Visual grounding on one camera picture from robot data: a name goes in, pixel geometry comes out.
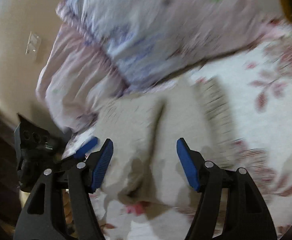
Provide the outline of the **person's left hand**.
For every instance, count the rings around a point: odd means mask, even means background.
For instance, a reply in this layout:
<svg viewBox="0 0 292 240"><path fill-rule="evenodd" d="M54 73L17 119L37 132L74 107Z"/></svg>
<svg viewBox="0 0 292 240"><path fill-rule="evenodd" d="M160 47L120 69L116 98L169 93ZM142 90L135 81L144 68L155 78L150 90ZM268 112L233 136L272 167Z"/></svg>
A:
<svg viewBox="0 0 292 240"><path fill-rule="evenodd" d="M63 197L64 216L65 216L66 224L69 225L73 222L73 214L71 211L70 196L69 196L68 191L62 190L62 197Z"/></svg>

